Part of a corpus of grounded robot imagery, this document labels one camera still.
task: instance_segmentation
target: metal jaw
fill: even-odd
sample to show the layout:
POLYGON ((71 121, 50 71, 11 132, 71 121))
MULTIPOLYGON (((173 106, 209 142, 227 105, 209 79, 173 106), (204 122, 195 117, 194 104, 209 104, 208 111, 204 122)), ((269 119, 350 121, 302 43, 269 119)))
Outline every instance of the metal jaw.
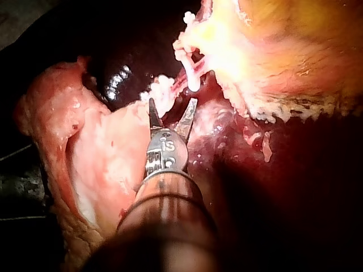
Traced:
POLYGON ((187 143, 196 106, 197 99, 192 98, 175 130, 171 130, 163 126, 158 117, 155 102, 152 98, 150 99, 151 141, 146 152, 146 176, 161 169, 185 171, 188 163, 187 143))

